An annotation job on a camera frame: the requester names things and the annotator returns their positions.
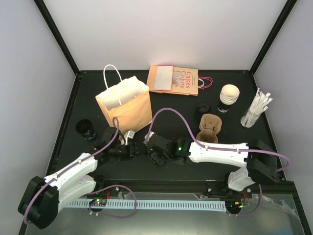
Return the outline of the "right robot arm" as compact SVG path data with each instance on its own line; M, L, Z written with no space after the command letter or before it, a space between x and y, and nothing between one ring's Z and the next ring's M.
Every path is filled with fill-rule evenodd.
M228 173L222 185L227 197L234 197L252 184L271 186L277 182L277 157L273 152L263 150L265 144L261 141L254 145L207 143L186 138L171 141L152 132L145 136L144 144L148 157L159 166L166 160L236 166L238 169Z

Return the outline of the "orange paper bag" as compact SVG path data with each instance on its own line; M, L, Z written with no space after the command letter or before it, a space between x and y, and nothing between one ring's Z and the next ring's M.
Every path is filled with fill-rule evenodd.
M106 74L103 74L106 90L98 94L95 99L110 127L113 118L118 118L119 130L125 134L133 130L137 132L152 122L152 107L149 87L136 76L122 79L118 69L108 64L104 68L112 67L117 72L120 82L108 86Z

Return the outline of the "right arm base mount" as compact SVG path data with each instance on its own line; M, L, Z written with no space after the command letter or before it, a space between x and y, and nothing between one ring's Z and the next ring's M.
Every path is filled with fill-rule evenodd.
M223 181L208 181L205 184L206 189L203 192L204 196L208 198L219 198L223 200L240 200L242 198L251 199L251 192L247 191L247 188L244 188L241 191L235 191L229 189L227 183Z

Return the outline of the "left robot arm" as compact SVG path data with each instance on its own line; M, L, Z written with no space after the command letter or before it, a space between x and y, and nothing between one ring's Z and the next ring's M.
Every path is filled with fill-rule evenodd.
M72 201L84 195L122 189L122 185L105 187L103 176L96 170L111 158L128 161L141 153L138 143L122 135L117 128L107 128L101 140L89 146L76 160L51 175L36 176L29 181L18 206L24 224L32 223L44 229Z

